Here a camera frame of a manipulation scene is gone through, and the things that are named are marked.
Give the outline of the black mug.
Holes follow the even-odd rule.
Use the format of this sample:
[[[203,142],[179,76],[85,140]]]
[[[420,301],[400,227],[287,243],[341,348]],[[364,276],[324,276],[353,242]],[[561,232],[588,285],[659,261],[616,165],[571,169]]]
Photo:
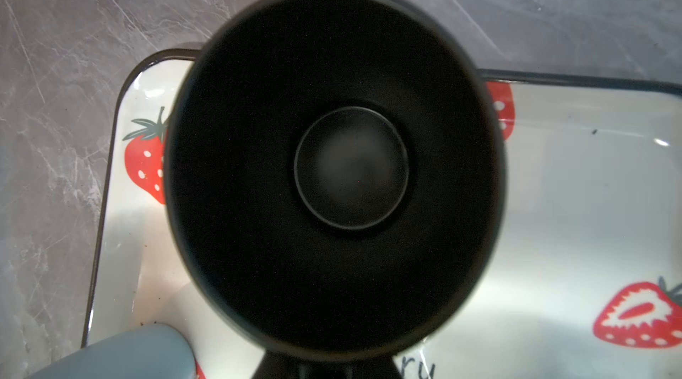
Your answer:
[[[257,378],[397,378],[465,303],[504,215],[504,139],[459,43],[405,0],[259,0],[176,98],[163,187]]]

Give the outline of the white mug blue handle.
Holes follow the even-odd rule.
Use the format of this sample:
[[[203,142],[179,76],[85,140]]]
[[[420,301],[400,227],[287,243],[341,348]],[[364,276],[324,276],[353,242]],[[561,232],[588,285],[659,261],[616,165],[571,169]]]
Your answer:
[[[151,324],[87,346],[33,378],[196,378],[195,356],[173,327]]]

